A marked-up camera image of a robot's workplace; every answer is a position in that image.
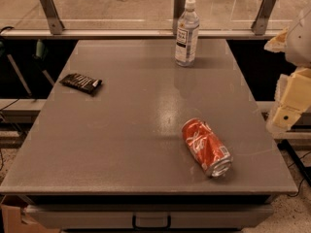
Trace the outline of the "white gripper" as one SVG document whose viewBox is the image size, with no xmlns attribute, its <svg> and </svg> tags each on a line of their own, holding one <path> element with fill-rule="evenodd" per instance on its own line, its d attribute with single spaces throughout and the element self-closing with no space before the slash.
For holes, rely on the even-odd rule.
<svg viewBox="0 0 311 233">
<path fill-rule="evenodd" d="M 289 76 L 281 74 L 276 84 L 274 104 L 266 128 L 269 132 L 286 132 L 311 107 L 311 4 L 303 8 L 292 21 L 271 38 L 264 49 L 285 52 L 286 60 L 296 68 Z"/>
</svg>

